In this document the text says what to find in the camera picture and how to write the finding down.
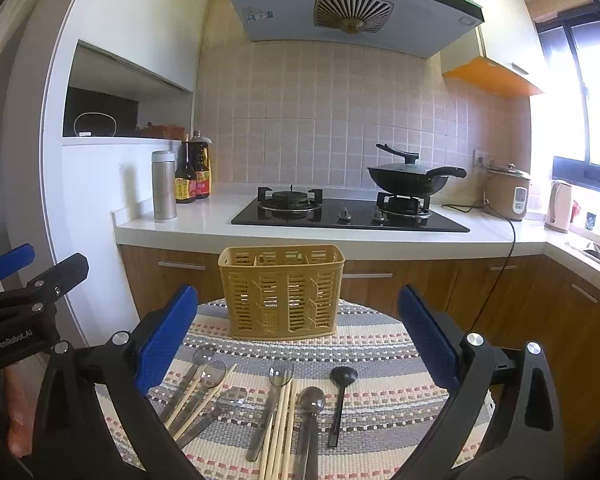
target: range hood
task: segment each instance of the range hood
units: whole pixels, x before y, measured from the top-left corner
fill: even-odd
[[[469,0],[231,1],[251,41],[336,41],[424,58],[484,22]]]

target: blue gripper pad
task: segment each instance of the blue gripper pad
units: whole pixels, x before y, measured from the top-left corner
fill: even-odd
[[[436,386],[451,393],[457,391],[460,381],[456,353],[410,285],[398,294],[398,314]]]
[[[162,319],[138,352],[136,387],[143,395],[164,379],[198,311],[198,295],[183,285],[164,307]]]
[[[29,244],[21,245],[0,256],[0,280],[33,263],[36,252]]]

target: gas stove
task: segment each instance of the gas stove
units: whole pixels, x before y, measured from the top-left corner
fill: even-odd
[[[323,198],[321,189],[272,191],[258,196],[231,220],[236,225],[330,227],[468,233],[469,229],[429,209],[429,198],[378,193],[375,202]]]

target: tile backsplash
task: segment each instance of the tile backsplash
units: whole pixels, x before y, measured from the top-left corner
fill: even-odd
[[[213,142],[215,182],[375,189],[369,166],[401,159],[461,166],[436,195],[470,202],[476,147],[514,152],[515,101],[442,77],[440,56],[317,41],[249,42],[229,0],[211,0],[196,90],[197,126]]]

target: yellow plastic basket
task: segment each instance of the yellow plastic basket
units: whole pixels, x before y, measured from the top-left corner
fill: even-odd
[[[233,337],[306,339],[336,332],[344,267],[337,247],[227,247],[218,266]]]

